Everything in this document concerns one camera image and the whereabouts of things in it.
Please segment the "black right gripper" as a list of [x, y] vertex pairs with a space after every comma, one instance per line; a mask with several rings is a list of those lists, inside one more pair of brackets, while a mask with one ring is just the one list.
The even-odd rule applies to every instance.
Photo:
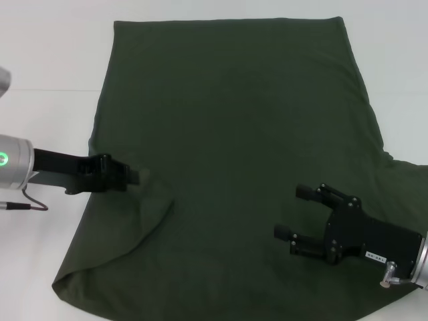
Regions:
[[321, 183], [312, 189], [299, 184], [296, 197], [320, 203], [332, 212], [322, 239], [305, 236], [285, 225], [275, 225], [274, 237], [290, 242], [290, 253], [333, 265], [355, 256], [374, 263], [396, 264], [395, 276], [410, 278], [417, 262], [422, 235], [368, 216], [355, 198]]

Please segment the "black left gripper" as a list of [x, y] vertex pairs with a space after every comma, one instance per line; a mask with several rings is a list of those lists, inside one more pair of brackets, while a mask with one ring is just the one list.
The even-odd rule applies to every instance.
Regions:
[[109, 156], [74, 156], [48, 150], [34, 150], [33, 172], [29, 182], [62, 187], [67, 195], [103, 193], [110, 189], [126, 191], [129, 185], [139, 185], [138, 171], [112, 161], [112, 182], [109, 181]]

